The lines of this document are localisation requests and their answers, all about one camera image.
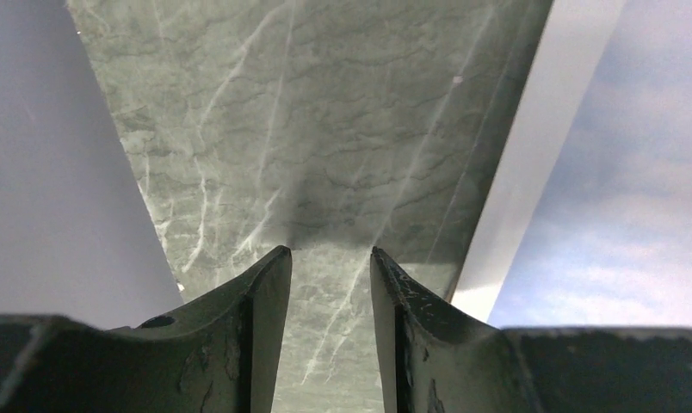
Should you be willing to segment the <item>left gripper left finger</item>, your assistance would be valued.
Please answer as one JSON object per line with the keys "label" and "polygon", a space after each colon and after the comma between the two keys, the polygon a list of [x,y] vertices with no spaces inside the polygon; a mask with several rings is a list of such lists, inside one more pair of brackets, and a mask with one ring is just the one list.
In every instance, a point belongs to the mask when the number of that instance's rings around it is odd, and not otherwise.
{"label": "left gripper left finger", "polygon": [[291,275],[276,247],[137,328],[0,315],[0,412],[268,412]]}

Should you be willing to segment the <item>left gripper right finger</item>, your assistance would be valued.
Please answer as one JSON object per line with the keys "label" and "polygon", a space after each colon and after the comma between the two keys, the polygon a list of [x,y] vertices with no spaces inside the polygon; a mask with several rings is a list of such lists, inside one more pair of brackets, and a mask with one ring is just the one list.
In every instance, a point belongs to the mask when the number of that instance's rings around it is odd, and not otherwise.
{"label": "left gripper right finger", "polygon": [[692,329],[497,329],[370,257],[387,412],[692,412]]}

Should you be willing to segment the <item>hot air balloon photo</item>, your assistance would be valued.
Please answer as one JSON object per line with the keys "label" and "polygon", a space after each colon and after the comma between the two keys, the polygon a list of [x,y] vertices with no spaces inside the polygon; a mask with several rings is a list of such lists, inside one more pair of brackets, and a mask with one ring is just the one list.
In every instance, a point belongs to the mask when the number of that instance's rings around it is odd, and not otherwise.
{"label": "hot air balloon photo", "polygon": [[692,1],[559,1],[451,302],[692,326]]}

